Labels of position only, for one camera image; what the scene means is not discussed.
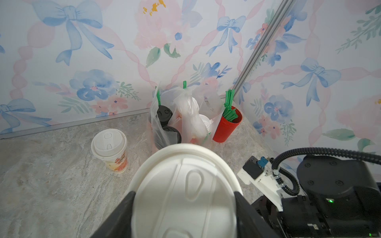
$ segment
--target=floral wallpaper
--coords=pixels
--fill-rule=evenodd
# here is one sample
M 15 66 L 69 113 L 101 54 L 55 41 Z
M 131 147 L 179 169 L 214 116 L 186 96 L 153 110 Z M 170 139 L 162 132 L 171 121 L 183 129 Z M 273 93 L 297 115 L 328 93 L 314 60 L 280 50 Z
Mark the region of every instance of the floral wallpaper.
M 146 109 L 159 83 L 224 95 L 280 3 L 1 1 L 0 134 Z
M 334 147 L 381 155 L 380 27 L 380 0 L 296 1 L 237 98 L 276 154 Z M 296 173 L 302 159 L 284 164 Z M 368 166 L 381 182 L 381 167 Z

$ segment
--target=white cup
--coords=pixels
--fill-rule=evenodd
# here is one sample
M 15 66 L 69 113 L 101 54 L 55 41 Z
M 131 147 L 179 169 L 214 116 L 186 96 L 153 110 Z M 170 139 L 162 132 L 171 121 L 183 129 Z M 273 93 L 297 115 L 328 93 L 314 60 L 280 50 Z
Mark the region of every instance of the white cup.
M 91 142 L 93 155 L 116 174 L 123 173 L 127 168 L 126 147 L 126 135 L 117 129 L 103 130 Z
M 201 117 L 202 122 L 206 126 L 208 132 L 210 133 L 210 120 L 209 120 L 209 118 L 205 115 L 202 115 L 202 114 L 200 114 L 200 117 Z

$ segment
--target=white plastic bag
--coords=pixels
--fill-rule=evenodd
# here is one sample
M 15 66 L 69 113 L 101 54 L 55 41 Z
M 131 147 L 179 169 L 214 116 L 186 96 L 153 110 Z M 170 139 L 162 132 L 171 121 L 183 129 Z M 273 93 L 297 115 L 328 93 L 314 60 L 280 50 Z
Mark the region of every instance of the white plastic bag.
M 159 105 L 156 95 L 158 90 L 160 90 L 160 86 L 156 88 L 147 122 L 147 139 L 152 146 L 152 153 L 177 143 L 177 133 L 164 131 L 157 117 Z M 201 85 L 185 89 L 176 87 L 161 92 L 161 105 L 166 106 L 173 113 L 168 126 L 180 132 L 182 143 L 207 146 L 217 130 L 224 111 L 223 102 L 216 90 L 210 85 Z M 209 118 L 209 131 L 200 114 Z

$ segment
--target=black bottle cap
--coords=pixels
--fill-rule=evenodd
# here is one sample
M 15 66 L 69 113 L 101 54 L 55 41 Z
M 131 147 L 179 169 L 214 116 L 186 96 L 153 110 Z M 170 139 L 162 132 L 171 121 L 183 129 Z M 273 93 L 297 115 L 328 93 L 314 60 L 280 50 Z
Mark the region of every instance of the black bottle cap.
M 157 110 L 157 116 L 159 117 L 160 124 L 162 126 L 168 125 L 168 122 L 171 119 L 172 115 L 173 113 L 169 108 L 163 105 L 159 106 L 159 109 Z
M 164 131 L 176 132 L 177 133 L 177 143 L 178 144 L 181 143 L 181 134 L 180 134 L 180 132 L 178 130 L 176 130 L 175 128 L 173 128 L 171 126 L 164 126 L 163 130 Z M 164 143 L 164 138 L 163 138 L 161 133 L 154 133 L 154 142 L 155 142 L 156 148 L 158 148 L 159 150 L 161 150 L 161 149 L 163 149 L 164 147 L 167 146 Z

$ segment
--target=marble countertop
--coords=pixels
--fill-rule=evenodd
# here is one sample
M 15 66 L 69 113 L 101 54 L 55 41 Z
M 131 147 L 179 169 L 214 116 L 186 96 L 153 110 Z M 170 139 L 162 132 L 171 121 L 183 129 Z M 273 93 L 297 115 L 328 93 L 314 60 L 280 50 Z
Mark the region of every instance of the marble countertop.
M 0 237 L 90 237 L 150 156 L 146 120 L 144 113 L 0 140 Z M 91 153 L 93 137 L 108 128 L 127 136 L 128 167 L 122 174 Z M 213 141 L 208 148 L 235 174 L 252 154 L 274 156 L 246 118 L 226 142 Z M 238 180 L 249 202 L 262 195 Z

